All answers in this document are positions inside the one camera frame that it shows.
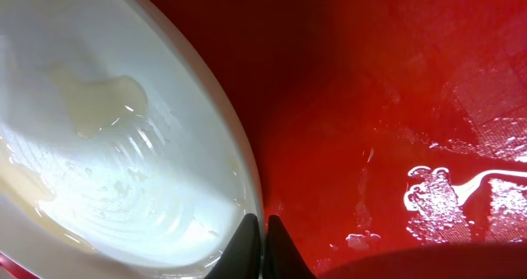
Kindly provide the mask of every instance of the red table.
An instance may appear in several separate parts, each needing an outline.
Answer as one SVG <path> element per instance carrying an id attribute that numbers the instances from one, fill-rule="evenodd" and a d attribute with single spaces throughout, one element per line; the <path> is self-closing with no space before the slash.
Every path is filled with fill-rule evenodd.
<path id="1" fill-rule="evenodd" d="M 527 238 L 523 176 L 454 191 L 527 171 L 527 0 L 152 1 L 231 99 L 266 215 L 314 273 Z"/>

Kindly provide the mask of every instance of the glossy red surface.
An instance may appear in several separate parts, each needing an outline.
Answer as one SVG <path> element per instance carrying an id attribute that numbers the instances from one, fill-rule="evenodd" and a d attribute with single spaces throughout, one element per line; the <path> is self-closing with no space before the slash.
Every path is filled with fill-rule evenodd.
<path id="1" fill-rule="evenodd" d="M 152 1 L 231 99 L 266 215 L 315 274 L 524 243 L 527 0 Z"/>

